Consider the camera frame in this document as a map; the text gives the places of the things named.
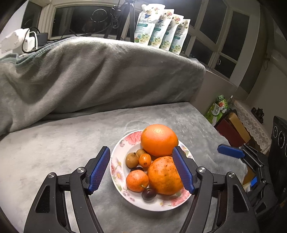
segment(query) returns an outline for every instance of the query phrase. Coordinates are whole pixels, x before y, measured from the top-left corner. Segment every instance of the plate rim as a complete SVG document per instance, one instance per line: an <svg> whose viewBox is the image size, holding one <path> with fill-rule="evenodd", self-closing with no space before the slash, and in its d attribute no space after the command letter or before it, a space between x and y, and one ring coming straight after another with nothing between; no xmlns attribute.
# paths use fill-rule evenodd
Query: plate rim
<svg viewBox="0 0 287 233"><path fill-rule="evenodd" d="M134 205L134 206L136 206L136 207L138 207L138 208L140 208L140 209L144 209L144 210L148 210L148 211L153 211L153 212L163 212L163 211L172 210L172 209L175 209L175 208L181 206L183 203L185 203L185 202L192 196L191 194L190 194L183 202L181 202L181 203L178 204L177 206L171 206L170 209L151 210L151 209L139 207L139 206L136 205L135 203L130 202L128 199L125 198L124 194L119 190L119 188L118 188L117 185L115 184L115 181L114 181L113 175L112 175L112 166L111 166L115 148L116 148L116 147L120 144L120 142L121 142L122 140L124 140L128 135L130 135L130 134L132 134L132 133L134 133L134 132L138 132L138 131L144 131L144 129L135 130L135 131L132 131L132 132L126 134L125 136L123 136L123 137L117 142L117 144L116 144L116 145L114 146L114 148L113 148L113 151L112 151L111 156L110 156L110 163L109 163L109 164L110 164L110 175L111 175L111 178L112 178L112 181L113 181L113 184L114 184L115 188L117 189L117 191L121 194L121 196L122 196L126 201L128 201L129 203L131 203L132 205Z"/></svg>

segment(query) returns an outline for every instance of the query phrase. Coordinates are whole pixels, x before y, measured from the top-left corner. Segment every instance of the small orange fruit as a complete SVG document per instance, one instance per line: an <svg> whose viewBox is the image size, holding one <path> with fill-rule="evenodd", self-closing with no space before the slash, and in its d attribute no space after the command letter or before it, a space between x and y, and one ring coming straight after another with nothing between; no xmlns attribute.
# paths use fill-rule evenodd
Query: small orange fruit
<svg viewBox="0 0 287 233"><path fill-rule="evenodd" d="M139 157L139 164L143 167L143 168L148 168L152 163L152 158L150 157L149 154L142 154Z"/></svg>
<svg viewBox="0 0 287 233"><path fill-rule="evenodd" d="M141 134L141 146L150 155L170 156L179 141L175 132L165 125L150 125Z"/></svg>
<svg viewBox="0 0 287 233"><path fill-rule="evenodd" d="M130 172L126 178L127 187L133 192L142 192L148 187L148 175L142 170Z"/></svg>
<svg viewBox="0 0 287 233"><path fill-rule="evenodd" d="M170 156L157 158L148 168L150 186L157 193L173 195L183 188L182 181Z"/></svg>

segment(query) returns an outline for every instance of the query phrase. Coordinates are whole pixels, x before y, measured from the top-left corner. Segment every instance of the floral plate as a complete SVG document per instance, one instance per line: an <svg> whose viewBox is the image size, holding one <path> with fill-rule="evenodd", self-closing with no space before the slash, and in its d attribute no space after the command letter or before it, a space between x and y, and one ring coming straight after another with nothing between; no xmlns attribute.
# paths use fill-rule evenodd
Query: floral plate
<svg viewBox="0 0 287 233"><path fill-rule="evenodd" d="M174 209L191 196L184 188L174 195L158 194L152 201L146 202L141 197L141 193L132 192L127 188L126 177L130 169L125 164L125 157L128 153L136 152L141 148L141 133L143 130L137 130L124 136L114 147L111 161L110 174L118 192L131 204L150 211L166 211ZM179 141L179 146L186 153L188 158L193 158L186 146Z"/></svg>

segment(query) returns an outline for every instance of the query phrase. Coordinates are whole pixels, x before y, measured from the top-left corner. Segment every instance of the window glass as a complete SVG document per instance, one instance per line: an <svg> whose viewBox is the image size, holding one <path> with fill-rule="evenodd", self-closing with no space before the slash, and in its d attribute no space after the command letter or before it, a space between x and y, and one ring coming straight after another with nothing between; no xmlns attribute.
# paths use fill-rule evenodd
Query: window glass
<svg viewBox="0 0 287 233"><path fill-rule="evenodd" d="M190 19L190 25L194 27L202 0L191 1L158 1L165 5L165 9L174 9L175 14L183 15Z"/></svg>
<svg viewBox="0 0 287 233"><path fill-rule="evenodd" d="M227 34L222 53L238 60L243 47L247 28L249 23L249 16L233 12L230 28Z"/></svg>
<svg viewBox="0 0 287 233"><path fill-rule="evenodd" d="M218 62L215 66L215 70L217 70L227 78L230 78L235 66L236 64L233 63L232 61L226 59L223 56L219 56Z"/></svg>
<svg viewBox="0 0 287 233"><path fill-rule="evenodd" d="M57 8L53 22L52 36L70 35L83 33L105 34L106 28L111 21L111 7L103 6L74 6ZM117 35L117 29L112 29L110 35Z"/></svg>
<svg viewBox="0 0 287 233"><path fill-rule="evenodd" d="M214 43L218 39L226 8L222 0L211 0L208 2L200 31L207 35Z"/></svg>
<svg viewBox="0 0 287 233"><path fill-rule="evenodd" d="M198 40L195 40L189 58L196 58L197 60L208 64L211 55L212 51L208 47Z"/></svg>
<svg viewBox="0 0 287 233"><path fill-rule="evenodd" d="M186 35L186 38L185 38L185 41L184 41L184 43L183 43L183 45L182 45L182 49L181 49L181 51L182 51L183 53L185 53L185 50L186 50L186 48L187 48L187 46L188 46L188 43L189 43L189 41L190 41L190 38L191 38L191 35L187 34L187 35Z"/></svg>
<svg viewBox="0 0 287 233"><path fill-rule="evenodd" d="M33 3L33 2L28 2L23 20L22 20L22 25L21 28L30 28L30 27L38 27L39 23L39 18L41 14L42 7L39 5Z"/></svg>
<svg viewBox="0 0 287 233"><path fill-rule="evenodd" d="M135 28L137 27L137 20L139 18L139 12L135 12ZM127 30L127 37L130 37L130 28Z"/></svg>

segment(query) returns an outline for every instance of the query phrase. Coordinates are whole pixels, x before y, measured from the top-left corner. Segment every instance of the speaker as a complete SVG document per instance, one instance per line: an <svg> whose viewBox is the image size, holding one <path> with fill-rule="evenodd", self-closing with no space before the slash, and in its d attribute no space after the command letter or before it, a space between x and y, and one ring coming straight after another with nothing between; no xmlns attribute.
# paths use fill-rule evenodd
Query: speaker
<svg viewBox="0 0 287 233"><path fill-rule="evenodd" d="M268 156L269 172L275 195L280 199L287 187L287 121L273 118L271 147Z"/></svg>

